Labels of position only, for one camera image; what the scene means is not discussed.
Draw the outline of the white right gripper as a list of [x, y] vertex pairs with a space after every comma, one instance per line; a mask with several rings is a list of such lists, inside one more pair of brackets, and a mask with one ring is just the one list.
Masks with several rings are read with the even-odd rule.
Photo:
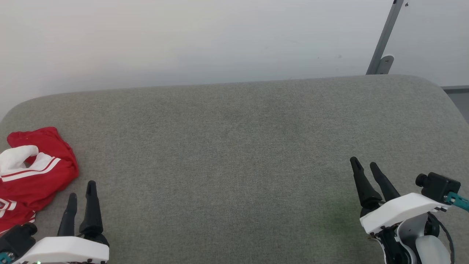
[[375, 162], [370, 169], [385, 202], [365, 176], [357, 157], [350, 158], [360, 205], [360, 222], [383, 251], [386, 264], [448, 264], [450, 252], [437, 235], [425, 234], [431, 212], [445, 211], [449, 205], [418, 193], [401, 197]]

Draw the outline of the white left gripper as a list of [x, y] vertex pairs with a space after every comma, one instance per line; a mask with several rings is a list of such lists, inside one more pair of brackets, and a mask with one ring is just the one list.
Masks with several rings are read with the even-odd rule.
[[83, 238], [75, 237], [77, 194], [71, 193], [60, 222], [58, 237], [41, 239], [14, 263], [107, 263], [109, 242], [103, 235], [104, 227], [94, 180], [88, 182], [85, 197], [84, 220], [79, 227]]

